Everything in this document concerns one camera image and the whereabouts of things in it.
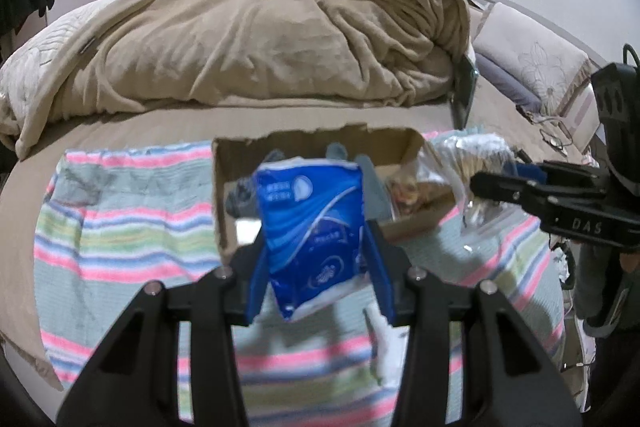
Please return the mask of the gloved right hand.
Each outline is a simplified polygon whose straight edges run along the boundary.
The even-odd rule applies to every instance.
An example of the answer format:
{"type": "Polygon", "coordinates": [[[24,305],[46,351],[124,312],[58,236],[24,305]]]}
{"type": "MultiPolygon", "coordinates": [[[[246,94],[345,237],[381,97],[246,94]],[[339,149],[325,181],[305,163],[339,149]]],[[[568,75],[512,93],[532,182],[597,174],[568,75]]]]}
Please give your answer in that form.
{"type": "Polygon", "coordinates": [[[574,305],[585,333],[606,338],[639,324],[639,271],[626,273],[612,248],[582,244],[576,265],[574,305]]]}

